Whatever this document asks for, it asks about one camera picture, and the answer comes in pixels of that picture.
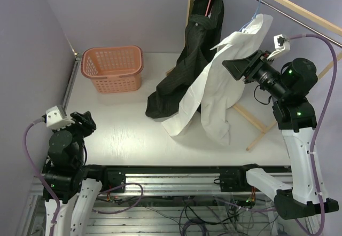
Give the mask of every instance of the white table surface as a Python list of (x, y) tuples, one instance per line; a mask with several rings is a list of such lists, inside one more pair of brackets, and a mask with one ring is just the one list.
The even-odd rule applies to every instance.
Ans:
[[(87, 164), (136, 166), (241, 166), (257, 163), (261, 166), (287, 166), (290, 164), (285, 144), (274, 127), (247, 152), (246, 147), (260, 131), (236, 110), (227, 110), (230, 123), (230, 146), (221, 146), (206, 136), (196, 113), (187, 132), (170, 137), (160, 121), (145, 115), (147, 97), (173, 68), (179, 54), (145, 53), (143, 83), (134, 92), (101, 94), (77, 72), (67, 113), (91, 111), (97, 130), (85, 139), (88, 150)], [(273, 120), (271, 105), (264, 106), (253, 98), (255, 84), (249, 84), (239, 101), (265, 125)], [(268, 94), (257, 92), (259, 99)]]

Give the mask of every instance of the cable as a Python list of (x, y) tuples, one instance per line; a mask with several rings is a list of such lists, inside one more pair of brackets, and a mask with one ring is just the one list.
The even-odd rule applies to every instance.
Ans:
[(267, 226), (269, 226), (271, 223), (274, 223), (277, 219), (278, 219), (279, 215), (276, 216), (276, 218), (274, 218), (274, 220), (272, 222), (269, 222), (267, 225), (265, 225), (264, 228), (261, 229), (261, 231), (256, 235), (256, 236), (259, 236), (260, 233), (266, 229)]
[(214, 180), (214, 184), (216, 184), (216, 185), (221, 185), (221, 184), (220, 184), (220, 179), (219, 179), (219, 178), (216, 178), (216, 179)]
[(243, 223), (239, 223), (239, 225), (244, 228), (244, 229), (247, 229), (247, 233), (250, 229), (252, 229), (254, 227), (254, 217), (253, 217), (254, 213), (251, 213), (251, 216), (250, 216), (250, 220), (248, 222), (248, 226), (245, 226)]
[(283, 65), (283, 67), (280, 70), (280, 74), (283, 75), (284, 69), (286, 69), (289, 66), (289, 63)]
[(274, 222), (272, 223), (272, 227), (271, 227), (271, 231), (269, 232), (269, 236), (272, 236), (272, 230), (273, 230)]
[(234, 223), (233, 222), (233, 220), (231, 219), (231, 215), (236, 215), (237, 213), (236, 213), (236, 208), (235, 207), (233, 207), (233, 206), (228, 206), (228, 212), (227, 212), (227, 216), (229, 217), (229, 220), (230, 220), (230, 222), (231, 222), (231, 224), (234, 226), (234, 228), (235, 228), (235, 230), (237, 230), (237, 226), (236, 226), (236, 223)]
[(181, 236), (185, 235), (187, 228), (189, 228), (189, 226), (191, 225), (197, 225), (198, 227), (200, 227), (202, 230), (202, 236), (207, 236), (207, 232), (208, 232), (207, 228), (205, 227), (204, 224), (198, 224), (196, 219), (189, 220), (184, 224), (184, 228), (181, 232)]
[(325, 103), (320, 115), (320, 118), (318, 120), (316, 129), (314, 131), (314, 134), (312, 136), (312, 140), (310, 143), (310, 160), (311, 160), (311, 166), (312, 166), (312, 171), (313, 171), (313, 175), (314, 175), (314, 181), (315, 181), (315, 185), (316, 185), (316, 190), (317, 190), (317, 194), (318, 194), (318, 199), (320, 201), (320, 209), (321, 209), (321, 223), (320, 223), (320, 228), (318, 229), (318, 231), (316, 233), (310, 233), (309, 231), (307, 231), (305, 229), (305, 227), (298, 221), (298, 219), (296, 219), (297, 224), (299, 225), (299, 227), (307, 234), (310, 236), (318, 236), (321, 235), (321, 233), (323, 232), (324, 229), (324, 223), (325, 223), (325, 210), (324, 210), (324, 202), (323, 202), (323, 197), (322, 197), (322, 192), (321, 192), (321, 186), (320, 186), (320, 181), (318, 179), (318, 173), (317, 173), (317, 168), (316, 168), (316, 161), (315, 161), (315, 153), (314, 153), (314, 147), (315, 147), (315, 142), (316, 142), (316, 138), (318, 135), (318, 131), (320, 130), (320, 127), (322, 125), (322, 121), (325, 115), (325, 112), (327, 111), (328, 108), (328, 104), (331, 98), (331, 94), (333, 91), (333, 87), (335, 84), (335, 80), (336, 80), (336, 75), (337, 75), (337, 57), (336, 57), (336, 53), (335, 50), (333, 49), (331, 43), (326, 40), (324, 37), (321, 37), (319, 35), (315, 35), (315, 34), (303, 34), (303, 35), (296, 35), (293, 37), (290, 37), (290, 40), (294, 40), (294, 39), (298, 39), (298, 38), (302, 38), (302, 37), (314, 37), (314, 38), (318, 38), (322, 41), (324, 41), (327, 46), (330, 49), (330, 52), (332, 54), (332, 60), (333, 60), (333, 71), (332, 71), (332, 78), (331, 78), (331, 83), (330, 83), (330, 87), (329, 87), (329, 91), (327, 94), (327, 98), (325, 99)]
[(213, 215), (217, 218), (217, 220), (219, 221), (219, 223), (222, 224), (223, 229), (226, 230), (227, 232), (229, 232), (228, 228), (225, 226), (225, 224), (223, 223), (223, 221), (221, 221), (220, 217), (215, 213), (215, 211), (214, 211), (211, 207), (207, 207), (207, 209), (209, 209), (210, 212), (213, 213)]
[(259, 0), (258, 7), (256, 8), (256, 11), (252, 17), (252, 20), (246, 23), (244, 26), (242, 26), (239, 32), (241, 32), (243, 28), (245, 28), (248, 24), (250, 24), (257, 17), (257, 14), (259, 13), (260, 5), (261, 5), (261, 0)]
[(114, 187), (114, 188), (111, 188), (111, 189), (109, 189), (109, 190), (106, 190), (106, 191), (104, 191), (104, 192), (100, 192), (98, 195), (100, 195), (100, 194), (105, 194), (105, 193), (107, 193), (107, 192), (112, 192), (112, 191), (115, 191), (115, 190), (117, 190), (117, 189), (126, 187), (126, 186), (128, 186), (128, 185), (137, 185), (137, 186), (139, 186), (140, 189), (141, 189), (141, 195), (139, 196), (139, 198), (136, 200), (136, 202), (135, 202), (132, 206), (130, 206), (130, 207), (128, 207), (128, 208), (125, 208), (125, 209), (123, 209), (123, 210), (115, 211), (115, 212), (103, 212), (103, 211), (98, 211), (98, 210), (94, 210), (94, 209), (93, 209), (92, 211), (93, 211), (93, 212), (96, 212), (96, 213), (99, 213), (99, 214), (115, 215), (115, 214), (119, 214), (119, 213), (125, 212), (125, 211), (127, 211), (127, 210), (129, 210), (129, 209), (131, 209), (131, 208), (134, 208), (135, 206), (137, 206), (138, 203), (141, 201), (141, 199), (142, 199), (142, 197), (143, 197), (143, 194), (144, 194), (144, 189), (143, 189), (143, 187), (141, 186), (141, 184), (138, 184), (138, 183), (126, 183), (126, 184), (122, 184), (122, 185), (119, 185), (119, 186), (117, 186), (117, 187)]
[[(222, 235), (226, 235), (226, 234), (228, 234), (228, 233), (230, 233), (230, 232), (223, 232), (223, 233), (221, 233), (221, 234), (219, 234), (219, 235), (217, 235), (217, 236), (222, 236)], [(249, 236), (248, 234), (246, 234), (246, 233), (244, 233), (244, 232), (236, 232), (238, 235), (246, 235), (246, 236)]]
[(86, 146), (84, 146), (83, 149), (84, 149), (84, 163), (83, 163), (83, 165), (85, 166), (87, 159), (88, 159), (88, 152), (87, 152)]
[(207, 222), (207, 221), (203, 220), (202, 218), (200, 218), (200, 217), (195, 213), (195, 211), (193, 211), (193, 209), (192, 209), (192, 208), (189, 206), (189, 204), (188, 204), (187, 206), (184, 207), (184, 209), (185, 209), (185, 216), (187, 217), (188, 220), (191, 220), (191, 219), (188, 217), (188, 214), (186, 213), (186, 209), (187, 209), (187, 208), (190, 208), (190, 210), (193, 212), (193, 214), (194, 214), (194, 215), (197, 217), (197, 219), (200, 221), (200, 222), (198, 222), (198, 224), (209, 224), (209, 225), (218, 225), (218, 224), (222, 224), (222, 223), (223, 223), (223, 224), (230, 224), (230, 222), (226, 222), (226, 223), (225, 223), (225, 221), (227, 221), (227, 220), (229, 220), (229, 219), (232, 219), (232, 218), (237, 217), (237, 216), (240, 215), (240, 214), (237, 214), (236, 216), (228, 217), (228, 218), (222, 220), (220, 223)]
[(256, 96), (255, 96), (255, 92), (257, 91), (257, 88), (260, 88), (260, 85), (257, 85), (256, 87), (255, 87), (255, 89), (254, 89), (254, 99), (257, 101), (257, 102), (259, 102), (259, 103), (261, 103), (261, 104), (264, 104), (264, 105), (269, 105), (270, 103), (271, 103), (271, 99), (272, 99), (272, 96), (270, 96), (269, 98), (268, 98), (268, 103), (263, 103), (263, 102), (261, 102), (261, 101), (259, 101), (257, 98), (256, 98)]
[(163, 216), (163, 217), (165, 217), (165, 218), (168, 218), (168, 219), (171, 219), (171, 220), (175, 221), (175, 222), (182, 228), (182, 230), (184, 230), (184, 228), (181, 226), (181, 224), (180, 224), (179, 222), (177, 222), (176, 219), (174, 219), (174, 218), (172, 218), (172, 217), (169, 217), (169, 216), (167, 216), (167, 215), (164, 215), (163, 213), (159, 212), (159, 211), (156, 210), (156, 209), (153, 209), (153, 208), (150, 208), (150, 207), (144, 207), (144, 208), (147, 208), (147, 209), (149, 209), (149, 210), (152, 210), (152, 211), (158, 213), (159, 215), (161, 215), (161, 216)]
[(180, 214), (180, 222), (178, 223), (178, 225), (179, 225), (179, 231), (180, 231), (180, 235), (182, 235), (182, 230), (181, 230), (181, 221), (182, 221), (182, 215), (183, 215), (183, 213), (184, 213), (184, 211), (186, 210), (186, 207), (188, 206), (190, 204), (190, 202), (188, 202), (188, 203), (186, 203), (185, 204), (185, 206), (184, 206), (184, 208), (183, 208), (183, 210), (182, 210), (182, 212), (181, 212), (181, 214)]
[(249, 212), (259, 212), (259, 213), (265, 213), (265, 212), (270, 212), (270, 211), (276, 211), (275, 208), (270, 208), (270, 209), (250, 209), (250, 208), (244, 208), (244, 207), (240, 207), (234, 203), (231, 203), (231, 202), (228, 202), (224, 199), (221, 199), (221, 198), (215, 198), (216, 200), (220, 201), (220, 202), (223, 202), (223, 203), (226, 203), (228, 205), (231, 205), (231, 206), (234, 206), (234, 207), (237, 207), (238, 209), (242, 209), (244, 211), (249, 211)]
[(128, 200), (116, 200), (116, 199), (114, 199), (114, 201), (110, 201), (110, 200), (104, 200), (104, 199), (101, 199), (101, 198), (97, 197), (96, 200), (107, 202), (107, 203), (115, 203), (115, 204), (121, 205), (121, 204), (129, 202), (129, 201), (131, 201), (131, 200), (133, 200), (135, 198), (137, 198), (137, 197), (134, 196), (134, 197), (129, 198)]
[(44, 122), (44, 118), (40, 118), (37, 119), (35, 121), (33, 121), (24, 131), (24, 136), (22, 139), (22, 148), (24, 149), (24, 155), (26, 157), (26, 159), (28, 160), (28, 162), (30, 163), (30, 165), (33, 168), (34, 174), (35, 176), (41, 181), (42, 185), (45, 187), (45, 189), (49, 192), (49, 194), (51, 195), (51, 197), (55, 200), (57, 206), (56, 206), (56, 210), (53, 213), (52, 216), (52, 220), (51, 220), (51, 228), (50, 228), (50, 233), (49, 236), (53, 236), (53, 231), (55, 228), (55, 224), (56, 224), (56, 219), (57, 219), (57, 215), (59, 213), (59, 209), (60, 209), (60, 202), (58, 197), (56, 196), (56, 194), (53, 192), (53, 190), (51, 189), (51, 187), (48, 185), (48, 183), (45, 181), (44, 177), (41, 175), (40, 171), (38, 170), (38, 168), (36, 167), (35, 163), (33, 162), (33, 160), (30, 157), (30, 154), (28, 152), (27, 149), (27, 143), (26, 143), (26, 138), (27, 138), (27, 134), (30, 130), (30, 128), (32, 128), (34, 125), (40, 123), (40, 122)]

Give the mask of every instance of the orange laundry basket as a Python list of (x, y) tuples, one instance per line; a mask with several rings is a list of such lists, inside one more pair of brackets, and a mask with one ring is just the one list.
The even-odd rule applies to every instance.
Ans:
[(139, 89), (143, 68), (142, 50), (130, 45), (87, 50), (81, 72), (100, 93), (117, 93)]

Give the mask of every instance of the black bracket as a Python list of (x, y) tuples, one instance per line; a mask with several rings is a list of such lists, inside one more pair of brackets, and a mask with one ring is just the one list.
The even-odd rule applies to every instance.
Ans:
[[(314, 216), (321, 213), (320, 204), (308, 202), (300, 203), (293, 199), (292, 190), (278, 190), (274, 197), (274, 205), (280, 217), (284, 220)], [(339, 210), (338, 202), (333, 199), (326, 199), (324, 202), (325, 213)]]
[(257, 164), (248, 164), (241, 166), (236, 172), (228, 172), (220, 174), (221, 192), (248, 192), (251, 186), (247, 183), (246, 173), (253, 168), (259, 168)]
[[(126, 176), (125, 174), (118, 170), (118, 169), (105, 169), (104, 172), (104, 181), (103, 181), (103, 187), (105, 190), (109, 189), (111, 186), (112, 188), (125, 184), (126, 183)], [(125, 187), (119, 188), (115, 191), (112, 191), (113, 193), (115, 192), (125, 192)]]

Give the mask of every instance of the lavender wall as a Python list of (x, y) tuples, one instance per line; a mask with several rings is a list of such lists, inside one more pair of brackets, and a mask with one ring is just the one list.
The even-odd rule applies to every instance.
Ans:
[[(15, 235), (32, 182), (21, 148), (25, 127), (61, 102), (73, 53), (46, 0), (0, 0), (0, 228)], [(42, 166), (48, 130), (29, 134), (29, 149)]]
[(138, 45), (181, 52), (188, 0), (48, 0), (76, 52)]

